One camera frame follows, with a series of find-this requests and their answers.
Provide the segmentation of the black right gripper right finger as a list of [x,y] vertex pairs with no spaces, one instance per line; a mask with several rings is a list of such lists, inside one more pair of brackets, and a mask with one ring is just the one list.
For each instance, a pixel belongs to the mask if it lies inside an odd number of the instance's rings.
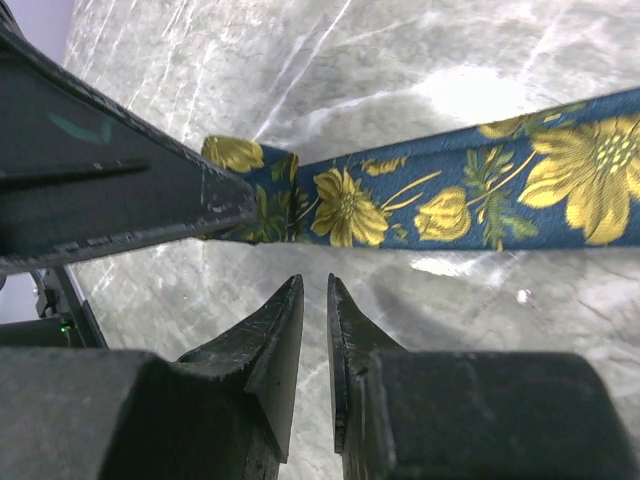
[[409,351],[327,285],[334,449],[347,479],[634,479],[596,370],[552,351]]

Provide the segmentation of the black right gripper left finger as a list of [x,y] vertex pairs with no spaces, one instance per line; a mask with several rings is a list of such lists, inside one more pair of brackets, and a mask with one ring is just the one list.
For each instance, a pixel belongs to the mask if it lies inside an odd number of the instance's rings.
[[1,346],[5,479],[274,479],[288,458],[304,288],[175,361]]

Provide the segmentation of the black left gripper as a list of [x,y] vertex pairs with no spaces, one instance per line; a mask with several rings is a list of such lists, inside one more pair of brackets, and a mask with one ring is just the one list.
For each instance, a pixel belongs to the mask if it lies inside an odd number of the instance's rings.
[[[75,263],[252,220],[251,186],[47,58],[1,11],[1,269]],[[29,272],[35,319],[1,346],[103,348],[69,266]]]

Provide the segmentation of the blue floral yellow tie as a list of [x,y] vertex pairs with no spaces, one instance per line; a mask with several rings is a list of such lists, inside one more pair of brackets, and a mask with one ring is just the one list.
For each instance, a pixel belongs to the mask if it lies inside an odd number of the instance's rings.
[[411,250],[639,242],[639,93],[629,90],[301,165],[208,136],[204,158],[255,191],[221,238]]

